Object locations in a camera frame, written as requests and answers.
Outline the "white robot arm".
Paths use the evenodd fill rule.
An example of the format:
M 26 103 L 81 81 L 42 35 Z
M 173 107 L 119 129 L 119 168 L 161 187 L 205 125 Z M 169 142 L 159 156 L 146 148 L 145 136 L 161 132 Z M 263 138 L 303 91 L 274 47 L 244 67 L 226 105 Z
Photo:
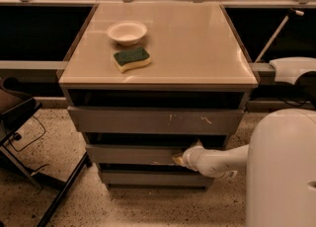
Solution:
M 246 227 L 316 227 L 315 111 L 270 113 L 247 145 L 220 151 L 196 142 L 174 161 L 218 179 L 245 167 Z

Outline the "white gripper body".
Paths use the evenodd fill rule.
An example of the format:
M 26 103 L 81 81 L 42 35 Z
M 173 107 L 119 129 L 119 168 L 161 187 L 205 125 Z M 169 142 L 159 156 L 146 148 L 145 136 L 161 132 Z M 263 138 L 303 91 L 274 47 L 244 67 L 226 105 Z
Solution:
M 200 145 L 193 146 L 187 149 L 183 153 L 184 166 L 190 170 L 197 171 L 199 155 L 202 154 L 204 151 L 205 149 Z

